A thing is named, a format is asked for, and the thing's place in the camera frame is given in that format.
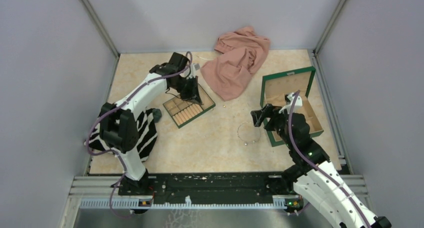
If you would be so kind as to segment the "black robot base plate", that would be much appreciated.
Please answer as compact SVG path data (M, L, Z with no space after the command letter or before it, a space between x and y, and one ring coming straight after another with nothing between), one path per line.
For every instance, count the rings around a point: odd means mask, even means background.
M150 173L141 181L124 178L118 194L152 196L156 205L261 205L296 197L282 172Z

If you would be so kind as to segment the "green jewelry tray insert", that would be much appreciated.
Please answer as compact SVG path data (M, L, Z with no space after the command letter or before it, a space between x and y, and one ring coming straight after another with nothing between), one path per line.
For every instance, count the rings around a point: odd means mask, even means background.
M178 96L173 97L162 104L174 124L179 129L199 118L206 112L212 110L216 106L216 103L200 84L198 85L198 90L202 101L201 104L184 101Z

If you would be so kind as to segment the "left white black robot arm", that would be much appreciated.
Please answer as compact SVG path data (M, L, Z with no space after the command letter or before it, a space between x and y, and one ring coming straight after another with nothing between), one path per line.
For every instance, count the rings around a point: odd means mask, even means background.
M99 137L114 151L123 163L124 174L131 180L130 188L138 195L149 191L150 181L144 178L147 169L138 153L142 141L139 130L147 120L147 106L169 89L178 92L181 100L202 104L193 55L174 52L169 61L157 64L146 78L128 95L115 103L105 103L96 121Z

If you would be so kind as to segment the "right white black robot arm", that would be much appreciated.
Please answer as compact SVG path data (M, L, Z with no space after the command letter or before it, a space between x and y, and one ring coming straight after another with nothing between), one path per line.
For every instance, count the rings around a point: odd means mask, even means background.
M387 217L374 214L343 180L311 137L305 116L279 110L279 106L266 104L250 114L255 127L276 133L289 149L294 165L282 173L283 191L305 198L334 228L392 227Z

